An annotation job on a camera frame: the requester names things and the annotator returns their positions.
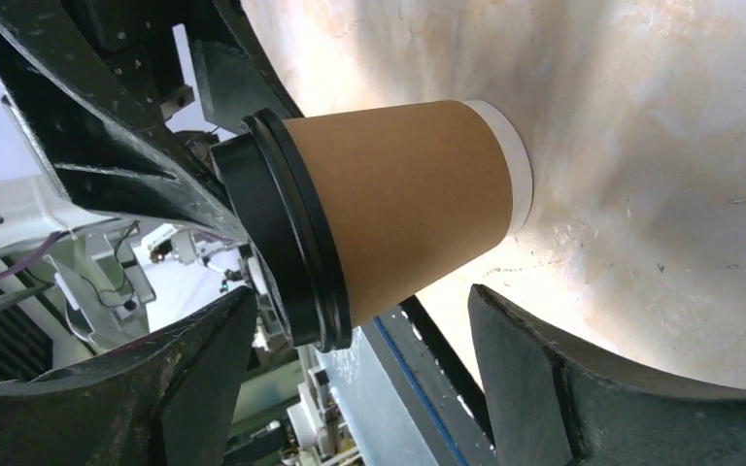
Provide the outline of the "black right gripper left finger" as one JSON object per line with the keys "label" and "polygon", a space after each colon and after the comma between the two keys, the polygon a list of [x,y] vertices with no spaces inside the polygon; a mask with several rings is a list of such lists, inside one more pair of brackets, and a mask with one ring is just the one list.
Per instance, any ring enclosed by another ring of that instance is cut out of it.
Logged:
{"label": "black right gripper left finger", "polygon": [[256,325],[239,288],[29,382],[0,383],[0,465],[220,465]]}

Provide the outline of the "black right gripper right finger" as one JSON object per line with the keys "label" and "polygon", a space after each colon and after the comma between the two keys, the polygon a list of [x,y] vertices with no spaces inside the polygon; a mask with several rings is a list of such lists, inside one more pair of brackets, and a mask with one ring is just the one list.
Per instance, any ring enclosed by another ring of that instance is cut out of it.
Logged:
{"label": "black right gripper right finger", "polygon": [[474,285],[471,334],[502,465],[746,465],[746,389],[655,369]]}

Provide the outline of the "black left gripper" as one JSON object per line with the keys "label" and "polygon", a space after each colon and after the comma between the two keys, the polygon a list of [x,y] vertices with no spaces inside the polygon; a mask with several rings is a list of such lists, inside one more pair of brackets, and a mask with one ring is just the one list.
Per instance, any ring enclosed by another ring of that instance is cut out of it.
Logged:
{"label": "black left gripper", "polygon": [[207,121],[233,132],[265,108],[302,116],[240,1],[0,1],[0,84],[66,200],[242,241],[222,184],[166,124],[195,101],[178,25]]}

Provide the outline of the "brown paper coffee cup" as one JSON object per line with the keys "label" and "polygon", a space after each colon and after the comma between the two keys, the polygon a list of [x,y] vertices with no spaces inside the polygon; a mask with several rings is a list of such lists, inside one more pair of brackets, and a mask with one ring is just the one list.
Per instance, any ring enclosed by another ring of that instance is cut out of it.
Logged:
{"label": "brown paper coffee cup", "polygon": [[519,231],[533,176],[511,121],[481,101],[288,119],[361,325]]}

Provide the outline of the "black coffee cup lid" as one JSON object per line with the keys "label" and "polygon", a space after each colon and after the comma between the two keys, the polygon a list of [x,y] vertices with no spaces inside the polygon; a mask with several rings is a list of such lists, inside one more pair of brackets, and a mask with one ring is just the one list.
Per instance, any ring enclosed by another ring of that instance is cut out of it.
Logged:
{"label": "black coffee cup lid", "polygon": [[217,176],[248,237],[270,306],[294,347],[344,350],[353,326],[346,281],[302,154],[271,110],[213,149]]}

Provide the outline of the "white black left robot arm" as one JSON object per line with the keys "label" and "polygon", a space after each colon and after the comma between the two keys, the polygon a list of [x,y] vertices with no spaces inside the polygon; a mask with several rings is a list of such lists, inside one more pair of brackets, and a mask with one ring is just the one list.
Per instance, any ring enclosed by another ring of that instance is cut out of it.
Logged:
{"label": "white black left robot arm", "polygon": [[0,255],[113,217],[245,241],[202,133],[168,120],[298,115],[241,1],[0,1],[0,84],[38,166],[0,182]]}

